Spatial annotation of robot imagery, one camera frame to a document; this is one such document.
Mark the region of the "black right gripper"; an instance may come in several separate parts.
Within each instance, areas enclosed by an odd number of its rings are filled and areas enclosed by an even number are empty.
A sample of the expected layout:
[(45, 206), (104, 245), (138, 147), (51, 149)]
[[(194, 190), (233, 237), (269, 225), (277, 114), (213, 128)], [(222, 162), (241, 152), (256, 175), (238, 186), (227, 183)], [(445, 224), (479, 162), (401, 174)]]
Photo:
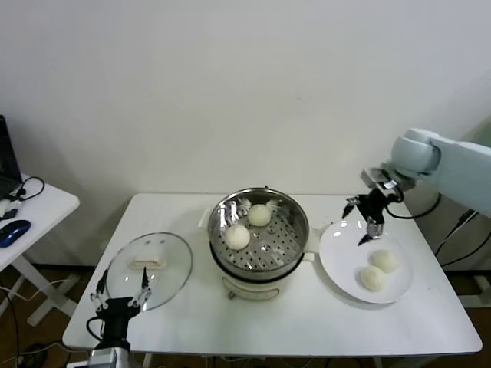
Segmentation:
[(404, 194), (398, 188), (395, 192), (385, 194), (380, 189), (372, 189), (368, 194), (359, 194), (346, 199), (347, 203), (342, 212), (345, 219), (356, 207), (367, 222), (366, 234), (358, 242), (358, 246), (379, 239), (384, 230), (384, 210), (391, 203), (400, 203)]

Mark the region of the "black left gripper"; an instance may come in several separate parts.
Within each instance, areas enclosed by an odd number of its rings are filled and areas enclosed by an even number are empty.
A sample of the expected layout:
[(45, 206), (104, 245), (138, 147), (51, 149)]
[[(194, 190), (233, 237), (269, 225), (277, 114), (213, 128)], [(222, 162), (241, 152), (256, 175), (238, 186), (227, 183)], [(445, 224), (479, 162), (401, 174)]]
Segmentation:
[(143, 268), (140, 290), (132, 298), (120, 297), (107, 300), (105, 296), (107, 274), (106, 269), (97, 282), (95, 292), (90, 294), (90, 299), (97, 310), (97, 319), (104, 325), (97, 347), (130, 347), (127, 341), (129, 322), (140, 313), (140, 309), (152, 294), (147, 268)]

